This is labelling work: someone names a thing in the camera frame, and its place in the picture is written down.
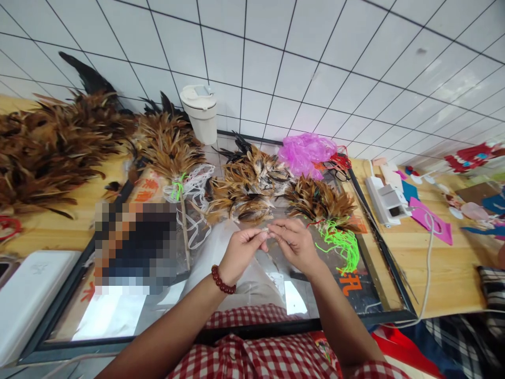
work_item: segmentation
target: person's right hand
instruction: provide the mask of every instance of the person's right hand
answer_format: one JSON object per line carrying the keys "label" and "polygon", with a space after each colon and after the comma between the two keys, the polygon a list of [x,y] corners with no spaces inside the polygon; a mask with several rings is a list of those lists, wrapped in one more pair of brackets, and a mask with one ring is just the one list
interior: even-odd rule
{"label": "person's right hand", "polygon": [[322,260],[317,255],[312,235],[301,220],[274,220],[267,226],[289,263],[307,277],[317,273]]}

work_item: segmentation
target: red bead bracelet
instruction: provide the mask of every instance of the red bead bracelet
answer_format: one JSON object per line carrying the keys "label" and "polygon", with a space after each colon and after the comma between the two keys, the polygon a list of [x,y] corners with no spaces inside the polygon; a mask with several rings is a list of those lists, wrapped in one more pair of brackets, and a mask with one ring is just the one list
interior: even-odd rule
{"label": "red bead bracelet", "polygon": [[217,269],[218,269],[217,265],[212,266],[211,269],[212,279],[214,279],[214,282],[216,282],[217,286],[221,291],[223,291],[225,294],[233,295],[237,290],[237,285],[235,284],[233,287],[230,287],[229,285],[224,284],[221,278],[219,277],[219,272],[217,271]]}

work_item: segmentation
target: wooden stick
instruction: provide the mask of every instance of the wooden stick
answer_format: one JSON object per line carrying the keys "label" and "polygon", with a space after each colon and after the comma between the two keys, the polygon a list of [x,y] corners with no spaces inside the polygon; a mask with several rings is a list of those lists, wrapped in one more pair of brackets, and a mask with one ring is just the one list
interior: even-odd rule
{"label": "wooden stick", "polygon": [[186,252],[186,263],[188,264],[188,270],[189,270],[191,267],[189,264],[188,225],[186,224],[186,206],[184,205],[184,197],[182,196],[182,194],[180,197],[180,208],[183,213],[184,250]]}

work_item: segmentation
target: pink plastic bag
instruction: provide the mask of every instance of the pink plastic bag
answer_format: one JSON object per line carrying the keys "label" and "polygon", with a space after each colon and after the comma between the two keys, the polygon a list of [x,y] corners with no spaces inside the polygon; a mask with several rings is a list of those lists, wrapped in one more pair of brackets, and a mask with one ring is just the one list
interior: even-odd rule
{"label": "pink plastic bag", "polygon": [[337,151],[332,141],[313,133],[286,137],[282,142],[284,146],[279,149],[278,155],[281,161],[289,164],[291,172],[296,176],[304,174],[317,180],[322,179],[322,174],[314,167],[314,163],[329,160]]}

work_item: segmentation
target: white case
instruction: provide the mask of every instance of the white case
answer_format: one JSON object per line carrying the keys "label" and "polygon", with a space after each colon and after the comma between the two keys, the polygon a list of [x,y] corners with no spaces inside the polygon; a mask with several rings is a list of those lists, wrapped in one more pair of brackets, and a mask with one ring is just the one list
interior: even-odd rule
{"label": "white case", "polygon": [[35,251],[0,290],[0,367],[19,358],[80,254]]}

